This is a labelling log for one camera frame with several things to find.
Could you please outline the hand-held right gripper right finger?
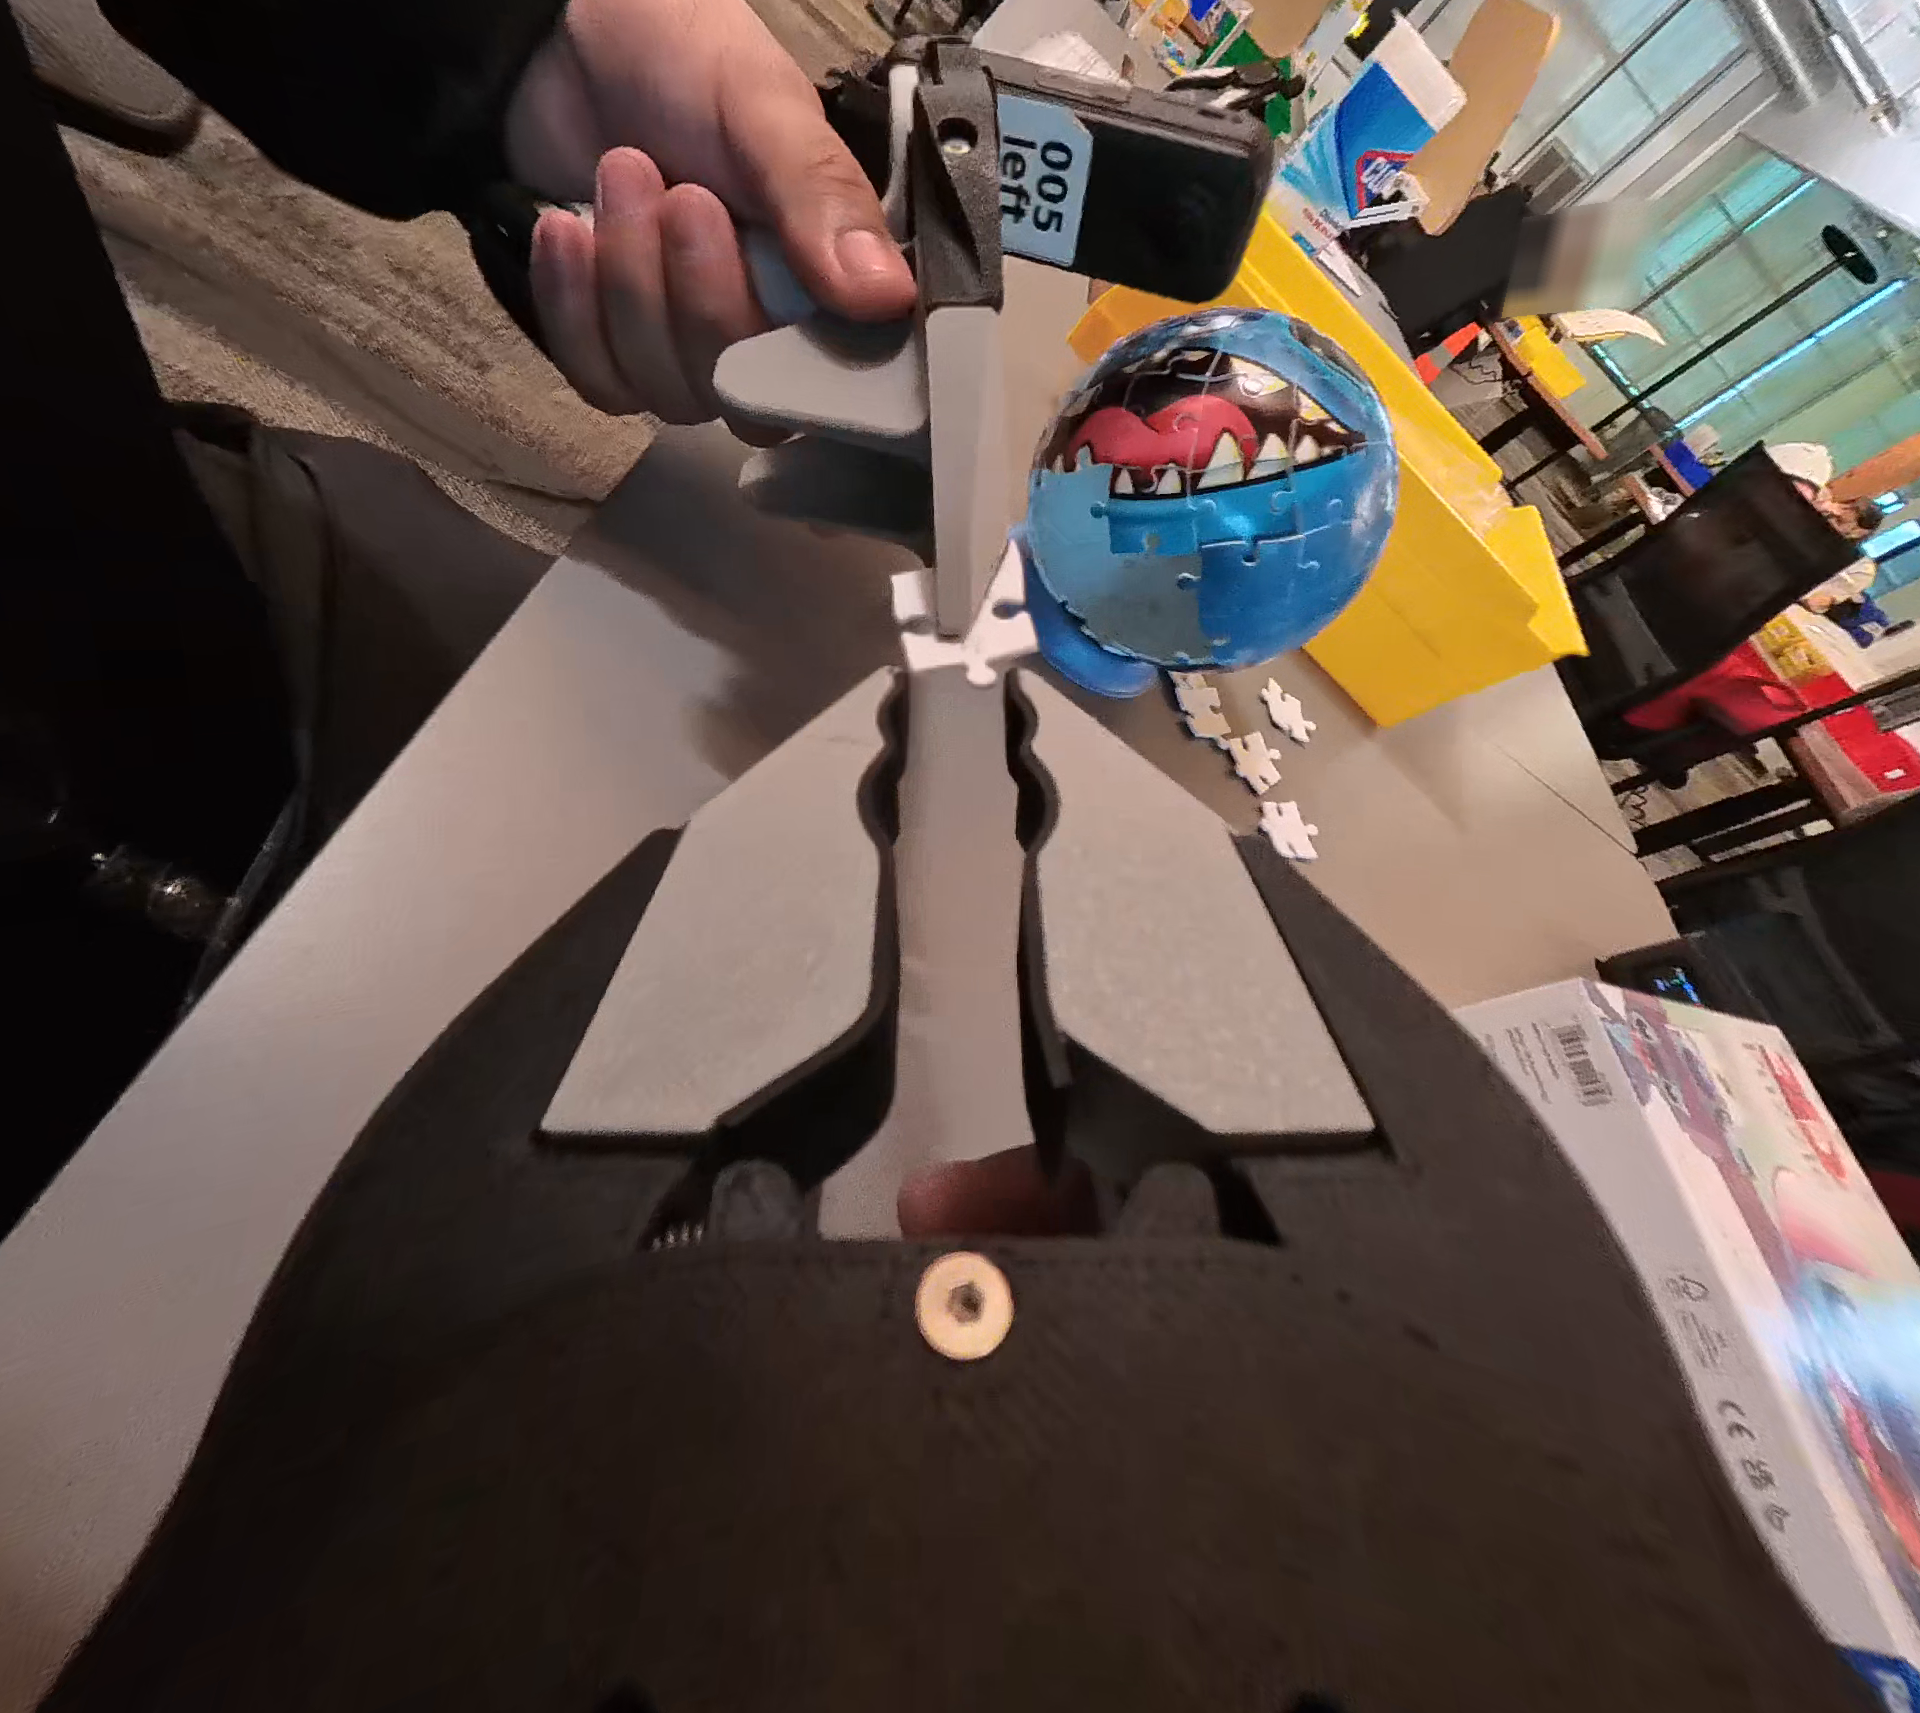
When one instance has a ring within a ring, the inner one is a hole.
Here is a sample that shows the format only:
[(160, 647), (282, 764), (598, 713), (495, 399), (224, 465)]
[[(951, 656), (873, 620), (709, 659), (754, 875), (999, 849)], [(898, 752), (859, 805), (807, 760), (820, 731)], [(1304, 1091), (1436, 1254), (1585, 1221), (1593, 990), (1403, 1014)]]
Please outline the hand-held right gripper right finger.
[(1051, 1124), (1093, 1172), (1365, 1142), (1376, 1119), (1228, 823), (1017, 677)]

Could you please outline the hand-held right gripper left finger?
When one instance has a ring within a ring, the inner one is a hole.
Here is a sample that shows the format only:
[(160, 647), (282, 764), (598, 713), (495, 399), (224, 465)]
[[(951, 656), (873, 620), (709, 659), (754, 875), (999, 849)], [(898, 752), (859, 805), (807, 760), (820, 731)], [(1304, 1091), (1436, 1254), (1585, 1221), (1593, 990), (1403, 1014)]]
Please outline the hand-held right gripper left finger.
[(764, 1160), (816, 1188), (895, 1088), (900, 942), (879, 671), (684, 825), (539, 1119), (551, 1142)]

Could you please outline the blue puzzle ball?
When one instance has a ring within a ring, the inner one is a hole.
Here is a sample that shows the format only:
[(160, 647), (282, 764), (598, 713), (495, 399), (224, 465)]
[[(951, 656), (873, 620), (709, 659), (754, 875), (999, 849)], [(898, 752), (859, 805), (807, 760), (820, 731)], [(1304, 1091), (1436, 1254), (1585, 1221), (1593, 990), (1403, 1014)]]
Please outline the blue puzzle ball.
[(1337, 618), (1398, 509), (1393, 429), (1327, 335), (1263, 309), (1169, 315), (1068, 393), (1025, 487), (1051, 591), (1092, 613), (1114, 565), (1179, 565), (1205, 671), (1261, 664)]

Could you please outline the cartoon printed puzzle box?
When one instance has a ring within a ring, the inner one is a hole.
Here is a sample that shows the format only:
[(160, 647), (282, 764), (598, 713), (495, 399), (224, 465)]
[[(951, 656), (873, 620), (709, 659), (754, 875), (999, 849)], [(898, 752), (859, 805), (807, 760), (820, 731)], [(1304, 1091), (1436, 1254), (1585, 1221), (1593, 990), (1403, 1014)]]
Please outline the cartoon printed puzzle box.
[(1915, 1708), (1915, 1259), (1787, 1034), (1601, 980), (1454, 1017), (1605, 1214), (1816, 1625)]

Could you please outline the person's right hand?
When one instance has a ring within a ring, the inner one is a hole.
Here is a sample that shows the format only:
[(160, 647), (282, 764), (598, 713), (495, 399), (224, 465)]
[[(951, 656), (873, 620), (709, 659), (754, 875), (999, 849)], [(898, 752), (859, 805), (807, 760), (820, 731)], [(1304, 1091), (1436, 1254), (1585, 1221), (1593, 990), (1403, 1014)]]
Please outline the person's right hand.
[(908, 1172), (895, 1219), (908, 1241), (1083, 1236), (1097, 1231), (1089, 1172), (1071, 1160), (1048, 1170), (1032, 1147)]

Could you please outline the person's left hand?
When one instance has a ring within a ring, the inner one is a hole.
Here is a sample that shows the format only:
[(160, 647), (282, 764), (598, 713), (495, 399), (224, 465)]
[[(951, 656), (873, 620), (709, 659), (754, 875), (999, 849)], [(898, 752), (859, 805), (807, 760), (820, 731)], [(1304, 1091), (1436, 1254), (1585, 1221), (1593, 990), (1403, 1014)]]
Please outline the person's left hand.
[(769, 323), (743, 227), (817, 309), (886, 323), (913, 273), (816, 85), (745, 0), (566, 0), (501, 128), (550, 208), (530, 247), (541, 346), (589, 406), (698, 424)]

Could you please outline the blue white wipes container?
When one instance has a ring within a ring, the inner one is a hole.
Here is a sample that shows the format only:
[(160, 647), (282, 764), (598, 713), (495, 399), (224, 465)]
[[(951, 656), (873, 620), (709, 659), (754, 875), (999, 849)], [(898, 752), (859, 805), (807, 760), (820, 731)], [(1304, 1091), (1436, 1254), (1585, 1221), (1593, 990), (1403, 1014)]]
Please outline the blue white wipes container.
[(1465, 105), (1451, 70), (1403, 17), (1379, 38), (1343, 95), (1320, 112), (1273, 169), (1276, 221), (1313, 253), (1373, 205), (1402, 169)]

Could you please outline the narrow cardboard panel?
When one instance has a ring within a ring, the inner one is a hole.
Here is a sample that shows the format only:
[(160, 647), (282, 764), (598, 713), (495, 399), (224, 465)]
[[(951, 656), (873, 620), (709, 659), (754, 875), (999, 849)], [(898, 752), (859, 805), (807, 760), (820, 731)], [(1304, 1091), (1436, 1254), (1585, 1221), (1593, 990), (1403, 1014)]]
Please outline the narrow cardboard panel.
[(1481, 0), (1447, 57), (1461, 105), (1408, 161), (1423, 191), (1413, 216), (1425, 235), (1464, 212), (1534, 90), (1560, 35), (1560, 17), (1530, 0)]

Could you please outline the yellow plastic bin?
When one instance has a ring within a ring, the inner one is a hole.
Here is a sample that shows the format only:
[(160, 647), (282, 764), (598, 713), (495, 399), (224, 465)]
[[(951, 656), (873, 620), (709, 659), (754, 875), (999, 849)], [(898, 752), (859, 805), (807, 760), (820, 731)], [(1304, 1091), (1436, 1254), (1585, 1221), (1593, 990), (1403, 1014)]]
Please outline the yellow plastic bin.
[(1355, 361), (1386, 405), (1399, 469), (1391, 533), (1352, 604), (1296, 647), (1367, 718), (1399, 725), (1584, 653), (1539, 514), (1509, 502), (1498, 466), (1416, 374), (1399, 333), (1376, 323), (1354, 282), (1310, 258), (1271, 216), (1257, 219), (1211, 302), (1122, 283), (1092, 301), (1068, 335), (1080, 376), (1119, 337), (1202, 309), (1304, 318)]

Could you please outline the black device with display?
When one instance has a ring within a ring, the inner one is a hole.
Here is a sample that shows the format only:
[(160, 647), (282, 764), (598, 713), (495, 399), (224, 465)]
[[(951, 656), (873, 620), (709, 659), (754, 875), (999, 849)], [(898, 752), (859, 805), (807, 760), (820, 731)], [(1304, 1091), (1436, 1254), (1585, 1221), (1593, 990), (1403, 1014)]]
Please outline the black device with display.
[(1793, 1032), (1787, 995), (1774, 969), (1774, 951), (1733, 933), (1682, 933), (1651, 945), (1595, 956), (1597, 980), (1670, 1002), (1721, 1013)]

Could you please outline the dark metal clip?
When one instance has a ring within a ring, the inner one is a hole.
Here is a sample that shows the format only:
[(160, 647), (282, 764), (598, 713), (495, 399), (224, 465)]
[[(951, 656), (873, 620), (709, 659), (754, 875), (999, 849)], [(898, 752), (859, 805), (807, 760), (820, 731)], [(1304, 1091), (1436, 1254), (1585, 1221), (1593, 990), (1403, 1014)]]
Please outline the dark metal clip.
[(84, 851), (82, 890), (104, 912), (185, 945), (207, 945), (228, 916), (229, 893), (124, 843)]

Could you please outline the black office chair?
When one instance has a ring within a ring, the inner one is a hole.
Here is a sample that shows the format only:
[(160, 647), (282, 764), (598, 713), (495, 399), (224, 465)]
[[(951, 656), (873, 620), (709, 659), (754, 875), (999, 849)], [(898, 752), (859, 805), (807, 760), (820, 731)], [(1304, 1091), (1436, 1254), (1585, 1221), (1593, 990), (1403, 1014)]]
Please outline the black office chair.
[(1858, 565), (1858, 521), (1750, 450), (1666, 521), (1572, 575), (1585, 648), (1558, 677), (1595, 752), (1624, 760), (1709, 718), (1750, 638)]

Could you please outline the black round stand base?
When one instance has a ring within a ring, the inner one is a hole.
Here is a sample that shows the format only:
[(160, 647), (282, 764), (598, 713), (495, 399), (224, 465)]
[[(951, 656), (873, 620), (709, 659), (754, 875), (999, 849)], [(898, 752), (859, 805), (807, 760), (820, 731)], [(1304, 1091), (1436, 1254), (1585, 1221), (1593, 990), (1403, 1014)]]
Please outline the black round stand base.
[(1536, 436), (1541, 443), (1541, 453), (1538, 453), (1521, 470), (1503, 475), (1499, 480), (1509, 490), (1516, 490), (1517, 487), (1541, 476), (1560, 461), (1569, 458), (1573, 453), (1585, 453), (1588, 479), (1595, 483), (1611, 483), (1625, 472), (1638, 470), (1649, 458), (1659, 461), (1664, 457), (1664, 446), (1678, 434), (1679, 429), (1679, 422), (1662, 406), (1662, 399), (1682, 383), (1690, 381), (1699, 368), (1716, 363), (1718, 356), (1736, 349), (1742, 338), (1761, 329), (1763, 323), (1770, 323), (1779, 313), (1790, 311), (1795, 302), (1809, 295), (1835, 276), (1859, 286), (1869, 295), (1878, 293), (1883, 286), (1883, 276), (1878, 261), (1866, 251), (1859, 239), (1847, 234), (1844, 227), (1828, 224), (1820, 231), (1818, 260), (1801, 278), (1774, 298), (1765, 301), (1761, 307), (1738, 318), (1736, 325), (1709, 338), (1692, 356), (1682, 359), (1659, 376), (1622, 389), (1617, 406), (1600, 417), (1597, 429), (1588, 427), (1582, 421), (1573, 421), (1569, 432), (1562, 431), (1560, 434), (1549, 434), (1545, 427), (1549, 419), (1547, 411), (1562, 405), (1554, 397), (1547, 397), (1544, 406), (1530, 405), (1523, 406), (1523, 411), (1509, 415), (1493, 429), (1490, 441), (1486, 443), (1486, 450), (1492, 457), (1498, 457), (1514, 443)]

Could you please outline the red covered table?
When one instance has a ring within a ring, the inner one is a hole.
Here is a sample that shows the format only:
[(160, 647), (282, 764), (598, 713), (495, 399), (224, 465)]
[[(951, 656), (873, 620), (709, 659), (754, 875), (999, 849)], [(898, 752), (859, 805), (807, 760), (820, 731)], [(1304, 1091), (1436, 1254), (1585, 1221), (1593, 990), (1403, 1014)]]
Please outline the red covered table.
[[(1845, 634), (1787, 616), (1768, 625), (1701, 674), (1628, 709), (1620, 729), (1638, 737), (1678, 737), (1666, 764), (1682, 749), (1716, 759), (1752, 750), (1763, 727), (1825, 706), (1847, 693), (1866, 693), (1892, 674)], [(1859, 702), (1803, 729), (1793, 747), (1835, 789), (1845, 811), (1876, 809), (1918, 789), (1915, 722), (1882, 727)]]

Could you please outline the grey office chair seat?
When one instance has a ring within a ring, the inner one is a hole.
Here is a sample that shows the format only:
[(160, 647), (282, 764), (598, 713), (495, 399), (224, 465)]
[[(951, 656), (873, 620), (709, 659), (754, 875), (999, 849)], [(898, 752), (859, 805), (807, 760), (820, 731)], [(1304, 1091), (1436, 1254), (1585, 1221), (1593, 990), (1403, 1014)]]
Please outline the grey office chair seat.
[(201, 102), (130, 44), (95, 0), (7, 0), (28, 62), (61, 124), (166, 157), (195, 136)]

